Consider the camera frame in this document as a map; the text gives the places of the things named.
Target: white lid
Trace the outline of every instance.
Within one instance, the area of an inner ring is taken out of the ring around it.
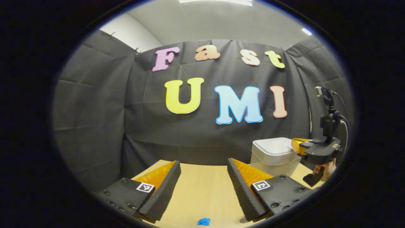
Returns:
[[[252,153],[262,163],[275,166],[295,159],[297,152],[291,147],[291,139],[271,138],[253,141]]]

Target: white ceiling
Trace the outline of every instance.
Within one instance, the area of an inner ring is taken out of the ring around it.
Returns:
[[[229,2],[153,0],[127,12],[160,43],[168,45],[201,39],[234,39],[286,49],[308,37],[302,23],[271,6]]]

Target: light blue letter m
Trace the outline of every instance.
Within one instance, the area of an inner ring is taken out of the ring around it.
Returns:
[[[258,123],[263,120],[259,109],[259,88],[246,87],[240,100],[230,86],[217,86],[214,90],[220,96],[220,116],[216,120],[217,124],[232,123],[233,119],[229,116],[229,109],[238,123],[242,121],[245,110],[247,111],[246,122]]]

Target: orange soft pad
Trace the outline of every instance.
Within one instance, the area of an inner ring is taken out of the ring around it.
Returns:
[[[169,164],[161,166],[141,177],[138,177],[137,179],[135,179],[135,181],[154,185],[155,186],[155,191],[153,192],[153,194],[154,194],[156,192],[156,190],[159,188],[159,186],[162,184],[164,178],[166,177],[169,170],[173,167],[175,162],[176,161],[172,161]]]
[[[250,165],[243,163],[241,161],[238,161],[236,159],[233,159],[233,162],[235,163],[236,167],[238,168],[240,174],[243,177],[243,180],[247,184],[247,186],[250,188],[250,186],[253,183],[256,183],[258,181],[263,181],[272,178],[273,176],[261,171],[260,169],[256,169],[254,167],[251,167]]]

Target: table surface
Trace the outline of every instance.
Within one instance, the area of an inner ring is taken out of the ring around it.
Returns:
[[[136,175],[132,180],[163,166],[170,161],[159,160],[151,167]],[[172,198],[160,221],[155,226],[161,228],[202,228],[197,225],[202,218],[210,218],[208,227],[248,227],[254,222],[246,222],[238,198],[229,178],[226,166],[201,166],[180,163],[181,175]],[[312,170],[298,164],[291,178],[308,188],[316,188],[320,181],[310,187],[303,177]]]

